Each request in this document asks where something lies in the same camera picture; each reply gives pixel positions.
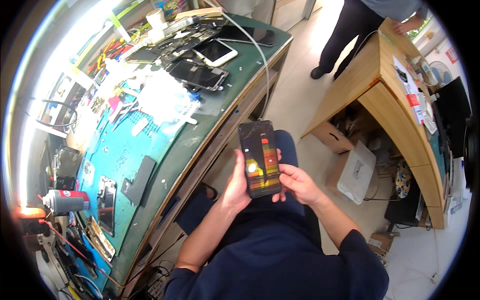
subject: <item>blue silicone repair mat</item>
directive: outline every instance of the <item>blue silicone repair mat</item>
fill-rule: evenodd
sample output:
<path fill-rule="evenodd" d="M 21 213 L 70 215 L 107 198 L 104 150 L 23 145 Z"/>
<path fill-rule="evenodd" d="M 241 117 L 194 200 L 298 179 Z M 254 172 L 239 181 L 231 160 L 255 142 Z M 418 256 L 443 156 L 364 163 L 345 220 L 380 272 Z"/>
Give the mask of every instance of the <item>blue silicone repair mat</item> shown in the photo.
<path fill-rule="evenodd" d="M 133 102 L 135 97 L 126 95 L 123 103 Z M 154 124 L 153 117 L 139 111 L 129 112 L 126 119 L 112 132 L 114 124 L 108 122 L 111 108 L 106 110 L 97 125 L 96 132 L 90 140 L 84 161 L 80 166 L 77 178 L 79 190 L 88 194 L 90 208 L 85 212 L 88 217 L 93 215 L 98 221 L 97 193 L 100 176 L 104 175 L 117 183 L 117 193 L 114 208 L 114 236 L 105 233 L 108 240 L 115 248 L 115 255 L 120 252 L 123 239 L 130 226 L 130 222 L 137 209 L 131 201 L 120 192 L 123 180 L 135 179 L 144 156 L 156 161 L 152 174 L 158 168 L 163 157 L 172 145 L 175 137 L 183 127 L 172 134 L 165 134 L 162 130 L 171 128 L 173 123 L 164 122 L 161 126 Z M 137 135 L 132 135 L 132 128 L 141 119 L 147 118 L 148 125 Z M 90 163 L 95 168 L 93 179 L 86 180 L 85 163 Z"/>

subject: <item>spray can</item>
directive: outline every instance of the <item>spray can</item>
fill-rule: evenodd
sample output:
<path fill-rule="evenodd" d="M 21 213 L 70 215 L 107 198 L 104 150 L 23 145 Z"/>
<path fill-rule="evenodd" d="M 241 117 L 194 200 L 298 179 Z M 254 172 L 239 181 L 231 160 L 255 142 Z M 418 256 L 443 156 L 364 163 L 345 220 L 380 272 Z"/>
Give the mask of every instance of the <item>spray can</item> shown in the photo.
<path fill-rule="evenodd" d="M 90 207 L 88 195 L 82 191 L 50 190 L 43 197 L 43 204 L 57 214 L 77 212 Z"/>

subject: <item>navy blue shirt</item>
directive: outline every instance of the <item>navy blue shirt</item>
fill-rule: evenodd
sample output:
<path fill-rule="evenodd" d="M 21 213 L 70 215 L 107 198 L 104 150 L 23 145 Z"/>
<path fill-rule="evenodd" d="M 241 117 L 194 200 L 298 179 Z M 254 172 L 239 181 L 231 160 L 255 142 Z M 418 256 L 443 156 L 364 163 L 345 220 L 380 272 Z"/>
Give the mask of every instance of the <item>navy blue shirt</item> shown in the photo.
<path fill-rule="evenodd" d="M 209 264 L 176 268 L 164 298 L 383 299 L 388 275 L 363 236 L 352 230 L 338 255 L 324 255 L 293 213 L 236 220 Z"/>

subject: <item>green desk mat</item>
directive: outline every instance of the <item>green desk mat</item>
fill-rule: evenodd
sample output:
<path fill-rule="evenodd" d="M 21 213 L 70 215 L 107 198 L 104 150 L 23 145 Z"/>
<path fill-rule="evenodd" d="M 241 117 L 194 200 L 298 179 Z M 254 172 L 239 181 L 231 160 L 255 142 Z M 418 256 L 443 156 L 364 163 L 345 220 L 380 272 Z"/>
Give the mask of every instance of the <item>green desk mat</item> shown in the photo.
<path fill-rule="evenodd" d="M 265 28 L 275 32 L 275 43 L 273 47 L 261 47 L 267 60 L 272 57 L 291 37 L 290 34 L 257 20 L 237 15 L 232 15 L 232 18 L 240 26 Z M 234 42 L 227 42 L 227 44 L 232 46 L 238 52 L 238 56 L 229 61 L 225 67 L 225 70 L 229 71 L 230 74 L 223 83 L 223 91 L 225 92 L 225 98 L 222 104 L 223 109 L 228 108 L 248 81 L 263 66 L 263 63 L 257 63 L 257 61 L 262 61 L 262 58 L 255 45 Z M 151 180 L 152 183 L 145 191 L 147 201 L 145 201 L 144 206 L 139 206 L 135 212 L 119 255 L 112 259 L 111 263 L 113 264 L 113 268 L 110 276 L 118 282 L 124 282 L 128 269 L 133 263 L 132 260 L 135 256 L 135 252 L 140 246 L 150 223 L 159 210 L 160 205 L 164 201 L 173 182 L 183 171 L 200 143 L 204 140 L 220 117 L 221 115 L 213 117 L 194 114 L 193 118 L 198 120 L 198 124 L 186 124 L 183 127 L 182 132 L 173 142 L 173 145 L 170 147 L 163 162 L 159 166 L 154 179 Z M 110 281 L 108 281 L 107 287 L 115 292 L 119 290 L 119 288 Z"/>

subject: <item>dark trousers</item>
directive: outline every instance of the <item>dark trousers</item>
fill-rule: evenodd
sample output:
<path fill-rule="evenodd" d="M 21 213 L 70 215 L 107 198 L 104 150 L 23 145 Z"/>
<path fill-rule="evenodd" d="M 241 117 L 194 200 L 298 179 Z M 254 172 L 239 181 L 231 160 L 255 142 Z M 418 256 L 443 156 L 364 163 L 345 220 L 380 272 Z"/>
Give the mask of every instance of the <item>dark trousers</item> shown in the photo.
<path fill-rule="evenodd" d="M 359 36 L 352 51 L 350 51 L 348 56 L 342 61 L 335 73 L 335 79 L 338 78 L 353 59 L 355 51 L 357 51 L 357 49 L 360 51 L 373 34 L 363 42 L 359 49 L 360 43 L 362 43 L 369 33 L 377 30 L 383 21 L 384 18 L 377 15 L 374 11 L 368 8 L 368 6 L 363 4 L 362 1 L 345 0 L 332 36 L 328 40 L 322 51 L 322 55 L 320 56 L 320 62 L 318 63 L 320 70 L 324 73 L 330 73 L 345 46 L 356 36 Z"/>
<path fill-rule="evenodd" d="M 282 159 L 279 163 L 298 167 L 297 151 L 290 133 L 284 130 L 275 130 L 275 141 L 276 147 L 282 152 Z M 314 240 L 320 242 L 318 219 L 312 209 L 300 204 L 289 192 L 286 193 L 286 197 L 287 199 L 284 202 L 278 201 L 276 203 L 272 202 L 272 195 L 255 198 L 237 217 L 241 217 L 242 214 L 261 214 L 268 210 L 293 212 L 306 218 L 307 224 L 312 230 Z M 213 203 L 214 201 L 208 199 L 204 193 L 192 195 L 177 217 L 178 225 L 187 235 L 190 235 L 203 220 Z"/>

